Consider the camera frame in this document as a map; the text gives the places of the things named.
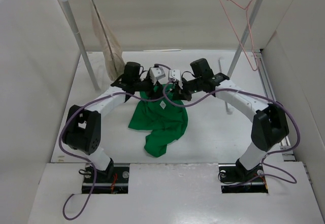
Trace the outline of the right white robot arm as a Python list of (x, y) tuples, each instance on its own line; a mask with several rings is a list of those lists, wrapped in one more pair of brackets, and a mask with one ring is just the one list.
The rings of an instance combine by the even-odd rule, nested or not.
[(273, 146), (288, 135), (285, 112), (275, 102), (249, 96), (227, 75), (213, 73), (204, 58), (191, 62), (190, 66), (192, 80), (184, 79), (179, 70), (169, 71), (169, 81), (175, 85), (174, 100), (190, 101), (192, 94), (203, 91), (230, 104), (252, 122), (251, 143), (235, 166), (237, 180), (247, 181)]

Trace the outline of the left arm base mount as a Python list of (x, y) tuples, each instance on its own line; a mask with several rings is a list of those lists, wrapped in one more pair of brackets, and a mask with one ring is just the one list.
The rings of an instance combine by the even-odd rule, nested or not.
[[(110, 178), (97, 171), (93, 194), (127, 194), (129, 182), (129, 164), (117, 164), (114, 166)], [(81, 191), (83, 194), (90, 193), (94, 180), (94, 170), (89, 164), (78, 171), (83, 176)]]

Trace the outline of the pink wire hanger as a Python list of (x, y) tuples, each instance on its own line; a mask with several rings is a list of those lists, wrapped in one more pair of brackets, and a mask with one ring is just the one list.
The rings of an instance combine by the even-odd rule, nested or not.
[[(252, 35), (252, 26), (257, 16), (257, 12), (263, 0), (249, 0), (245, 4), (240, 4), (238, 0), (219, 0), (226, 15), (227, 21), (238, 41), (238, 47), (229, 68), (229, 76), (235, 70), (240, 56), (243, 54), (250, 68), (255, 72), (258, 70), (257, 56)], [(229, 10), (237, 8), (241, 14), (239, 20), (235, 20), (234, 14), (229, 14)]]

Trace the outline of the beige cloth on hanger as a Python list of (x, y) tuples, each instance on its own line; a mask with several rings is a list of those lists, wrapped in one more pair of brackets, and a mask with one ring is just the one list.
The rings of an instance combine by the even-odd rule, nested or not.
[(111, 81), (115, 81), (123, 74), (125, 67), (122, 48), (108, 22), (100, 12), (96, 12), (94, 7), (91, 7), (91, 19), (93, 32), (104, 55), (107, 74)]

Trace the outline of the green t shirt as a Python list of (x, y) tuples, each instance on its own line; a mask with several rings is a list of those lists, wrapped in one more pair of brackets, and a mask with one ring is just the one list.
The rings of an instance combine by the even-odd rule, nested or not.
[(188, 125), (187, 111), (170, 104), (165, 98), (156, 102), (139, 101), (128, 128), (150, 131), (145, 137), (145, 151), (152, 157), (160, 157), (167, 146), (179, 140)]

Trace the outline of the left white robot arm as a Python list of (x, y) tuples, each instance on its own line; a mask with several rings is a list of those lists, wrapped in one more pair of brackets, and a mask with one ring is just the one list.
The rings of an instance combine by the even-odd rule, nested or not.
[(71, 106), (59, 136), (60, 144), (84, 154), (78, 158), (91, 163), (90, 172), (104, 182), (113, 177), (114, 162), (100, 147), (102, 119), (137, 91), (146, 92), (153, 99), (155, 86), (165, 77), (163, 69), (155, 65), (141, 79), (140, 68), (137, 62), (127, 62), (122, 74), (97, 99), (85, 106)]

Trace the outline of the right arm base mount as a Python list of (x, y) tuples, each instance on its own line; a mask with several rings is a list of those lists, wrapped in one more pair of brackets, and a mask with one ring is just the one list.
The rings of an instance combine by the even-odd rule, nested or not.
[(244, 175), (241, 175), (235, 164), (219, 164), (218, 169), (223, 194), (268, 193), (264, 170), (260, 164)]

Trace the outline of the grey hanger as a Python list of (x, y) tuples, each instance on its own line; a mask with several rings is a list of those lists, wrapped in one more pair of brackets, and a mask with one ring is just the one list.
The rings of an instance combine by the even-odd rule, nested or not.
[(114, 56), (113, 56), (113, 52), (112, 52), (112, 49), (111, 49), (111, 45), (110, 45), (110, 43), (109, 43), (109, 40), (108, 40), (108, 37), (107, 37), (106, 31), (105, 31), (104, 25), (103, 25), (103, 23), (102, 23), (102, 20), (101, 20), (100, 14), (99, 14), (99, 12), (98, 12), (97, 6), (96, 6), (94, 0), (90, 0), (90, 1), (91, 1), (92, 5), (93, 5), (93, 7), (94, 7), (95, 12), (96, 12), (96, 15), (97, 15), (98, 21), (99, 21), (99, 23), (100, 23), (100, 26), (101, 26), (101, 29), (102, 29), (103, 35), (104, 35), (104, 37), (105, 37), (105, 40), (106, 40), (107, 46), (108, 46), (109, 51), (110, 51), (111, 58), (112, 58), (112, 60), (114, 60)]

